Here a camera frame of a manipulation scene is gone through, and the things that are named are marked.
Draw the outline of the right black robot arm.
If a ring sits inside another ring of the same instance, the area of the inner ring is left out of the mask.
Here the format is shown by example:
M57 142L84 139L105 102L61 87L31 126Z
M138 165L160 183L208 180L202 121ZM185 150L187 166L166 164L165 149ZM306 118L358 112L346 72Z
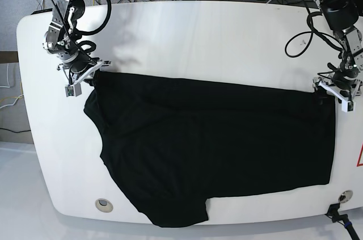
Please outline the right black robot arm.
M96 35L106 27L111 17L111 0L106 0L107 11L103 22L91 31L82 31L77 28L78 20L85 13L84 0L50 1L53 4L53 15L45 33L43 48L47 53L61 60L60 67L65 72L69 87L82 81L89 83L104 62L99 58L91 57L96 44L89 40L82 40L82 37Z

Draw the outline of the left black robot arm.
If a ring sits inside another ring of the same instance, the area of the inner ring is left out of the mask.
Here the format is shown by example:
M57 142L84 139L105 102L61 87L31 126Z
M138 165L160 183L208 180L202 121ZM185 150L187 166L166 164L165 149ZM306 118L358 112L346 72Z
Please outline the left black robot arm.
M340 65L328 64L329 71L314 79L316 90L325 89L352 111L362 86L362 32L355 26L362 16L362 0L314 0L339 43Z

